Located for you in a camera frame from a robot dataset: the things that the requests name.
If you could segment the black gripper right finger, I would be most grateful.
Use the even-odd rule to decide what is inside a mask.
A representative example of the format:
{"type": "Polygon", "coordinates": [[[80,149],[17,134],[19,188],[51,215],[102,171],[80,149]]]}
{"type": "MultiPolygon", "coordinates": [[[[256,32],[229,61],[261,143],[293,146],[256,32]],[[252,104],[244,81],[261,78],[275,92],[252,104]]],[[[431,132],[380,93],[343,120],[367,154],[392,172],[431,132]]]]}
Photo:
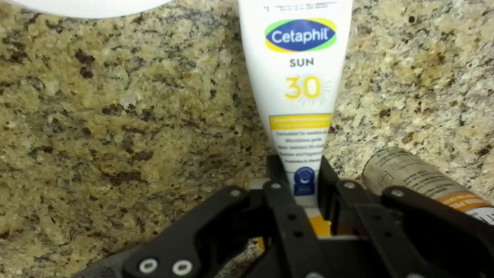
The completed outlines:
{"type": "Polygon", "coordinates": [[[330,222],[332,263],[343,278],[434,278],[394,211],[321,161],[318,208],[330,222]]]}

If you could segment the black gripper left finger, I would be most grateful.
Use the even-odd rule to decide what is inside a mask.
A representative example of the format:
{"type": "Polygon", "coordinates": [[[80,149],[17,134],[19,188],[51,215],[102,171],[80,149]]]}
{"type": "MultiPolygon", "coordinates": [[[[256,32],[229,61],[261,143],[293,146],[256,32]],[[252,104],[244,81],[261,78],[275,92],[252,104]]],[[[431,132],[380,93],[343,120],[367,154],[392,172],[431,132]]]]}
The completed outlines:
{"type": "Polygon", "coordinates": [[[278,155],[266,160],[269,181],[263,191],[273,215],[273,246],[281,262],[284,278],[329,278],[321,246],[301,206],[287,185],[286,171],[278,155]]]}

